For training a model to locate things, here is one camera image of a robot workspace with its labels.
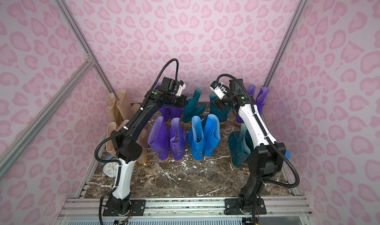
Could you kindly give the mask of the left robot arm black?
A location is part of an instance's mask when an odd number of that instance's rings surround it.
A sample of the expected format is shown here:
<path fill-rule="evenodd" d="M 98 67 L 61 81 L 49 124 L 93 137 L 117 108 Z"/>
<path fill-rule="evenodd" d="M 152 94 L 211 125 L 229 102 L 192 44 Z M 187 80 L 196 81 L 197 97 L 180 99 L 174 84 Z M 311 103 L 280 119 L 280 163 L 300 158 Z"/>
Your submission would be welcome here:
<path fill-rule="evenodd" d="M 130 183 L 135 162 L 142 154 L 143 148 L 137 143 L 138 136 L 150 118 L 163 106 L 182 108 L 188 105 L 185 95 L 176 95 L 166 91 L 151 90 L 147 92 L 142 106 L 121 130 L 111 133 L 105 141 L 112 140 L 116 146 L 117 176 L 112 191 L 108 194 L 105 215 L 113 211 L 116 215 L 126 215 L 131 208 Z"/>

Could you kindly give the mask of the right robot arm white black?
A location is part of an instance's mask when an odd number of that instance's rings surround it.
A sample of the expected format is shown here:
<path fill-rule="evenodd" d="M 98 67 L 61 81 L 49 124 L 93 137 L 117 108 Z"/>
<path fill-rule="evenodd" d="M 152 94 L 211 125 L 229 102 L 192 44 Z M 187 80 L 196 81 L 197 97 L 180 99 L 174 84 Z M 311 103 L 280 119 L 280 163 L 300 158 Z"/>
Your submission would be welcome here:
<path fill-rule="evenodd" d="M 229 146 L 232 162 L 247 162 L 249 169 L 249 177 L 235 206 L 226 204 L 225 214 L 246 210 L 251 211 L 253 217 L 265 215 L 267 211 L 261 194 L 267 184 L 277 184 L 272 177 L 282 169 L 284 162 L 289 161 L 285 156 L 286 147 L 271 135 L 251 96 L 225 94 L 213 100 L 212 105 L 218 110 L 233 107 L 242 118 L 240 130 L 230 134 Z"/>

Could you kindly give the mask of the large teal boot yellow sole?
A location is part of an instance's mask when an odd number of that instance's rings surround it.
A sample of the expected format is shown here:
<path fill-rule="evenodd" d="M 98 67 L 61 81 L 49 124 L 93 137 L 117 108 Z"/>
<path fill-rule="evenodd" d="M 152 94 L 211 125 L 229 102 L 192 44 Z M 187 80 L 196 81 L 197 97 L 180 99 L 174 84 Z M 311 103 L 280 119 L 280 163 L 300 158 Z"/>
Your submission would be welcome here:
<path fill-rule="evenodd" d="M 240 127 L 240 140 L 241 140 L 241 147 L 243 151 L 243 165 L 247 165 L 248 158 L 253 152 L 254 145 L 245 123 L 242 123 Z"/>

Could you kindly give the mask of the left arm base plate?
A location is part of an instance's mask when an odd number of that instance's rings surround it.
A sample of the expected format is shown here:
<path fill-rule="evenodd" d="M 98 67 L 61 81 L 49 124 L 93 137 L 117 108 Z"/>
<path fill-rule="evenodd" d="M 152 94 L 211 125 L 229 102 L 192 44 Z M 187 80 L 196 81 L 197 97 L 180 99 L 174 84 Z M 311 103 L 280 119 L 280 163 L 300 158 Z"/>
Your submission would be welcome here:
<path fill-rule="evenodd" d="M 108 200 L 103 216 L 106 217 L 122 217 L 122 216 L 143 216 L 146 200 L 143 199 L 126 199 L 118 200 L 112 198 Z"/>

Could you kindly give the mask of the blue rain boot yellow sole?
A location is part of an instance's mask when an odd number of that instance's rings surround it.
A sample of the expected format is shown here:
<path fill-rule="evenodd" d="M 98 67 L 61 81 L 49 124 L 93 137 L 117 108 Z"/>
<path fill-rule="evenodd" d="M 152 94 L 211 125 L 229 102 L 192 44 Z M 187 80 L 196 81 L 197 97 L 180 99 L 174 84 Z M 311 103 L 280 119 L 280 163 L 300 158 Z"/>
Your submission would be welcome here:
<path fill-rule="evenodd" d="M 195 161 L 201 161 L 204 152 L 204 133 L 200 117 L 194 116 L 191 123 L 192 128 L 188 134 L 188 142 L 191 147 L 193 159 Z"/>

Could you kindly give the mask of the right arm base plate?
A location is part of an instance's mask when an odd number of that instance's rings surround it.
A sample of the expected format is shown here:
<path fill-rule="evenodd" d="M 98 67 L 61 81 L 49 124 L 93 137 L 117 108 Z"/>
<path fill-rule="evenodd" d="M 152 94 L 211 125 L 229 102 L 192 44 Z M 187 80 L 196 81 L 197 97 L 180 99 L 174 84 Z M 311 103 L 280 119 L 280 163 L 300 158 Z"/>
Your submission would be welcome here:
<path fill-rule="evenodd" d="M 225 215 L 252 215 L 253 205 L 243 205 L 237 197 L 224 199 L 225 204 Z M 258 198 L 256 203 L 256 215 L 266 215 L 267 210 L 265 207 L 264 200 Z"/>

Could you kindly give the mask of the teal rain boot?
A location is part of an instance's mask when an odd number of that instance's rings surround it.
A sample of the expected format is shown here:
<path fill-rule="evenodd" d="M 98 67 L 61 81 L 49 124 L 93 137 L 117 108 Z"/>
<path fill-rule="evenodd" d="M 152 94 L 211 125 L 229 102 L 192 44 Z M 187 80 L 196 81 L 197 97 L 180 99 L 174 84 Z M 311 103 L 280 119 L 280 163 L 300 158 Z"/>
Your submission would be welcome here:
<path fill-rule="evenodd" d="M 230 134 L 229 149 L 233 167 L 237 169 L 241 168 L 243 166 L 243 151 L 241 147 L 240 131 L 235 131 Z"/>
<path fill-rule="evenodd" d="M 231 107 L 228 106 L 224 110 L 218 110 L 212 103 L 218 98 L 214 93 L 210 93 L 210 114 L 214 114 L 218 117 L 220 125 L 224 125 L 227 122 L 228 114 Z"/>

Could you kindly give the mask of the large purple boot back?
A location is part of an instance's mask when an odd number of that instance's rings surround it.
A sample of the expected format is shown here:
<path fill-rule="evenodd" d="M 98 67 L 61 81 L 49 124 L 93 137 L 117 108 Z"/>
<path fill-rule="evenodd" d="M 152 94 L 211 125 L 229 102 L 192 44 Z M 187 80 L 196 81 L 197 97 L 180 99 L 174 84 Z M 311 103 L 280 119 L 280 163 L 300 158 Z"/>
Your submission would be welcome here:
<path fill-rule="evenodd" d="M 174 118 L 181 118 L 185 108 L 184 107 L 171 107 L 170 109 L 170 117 L 171 119 L 174 119 Z"/>

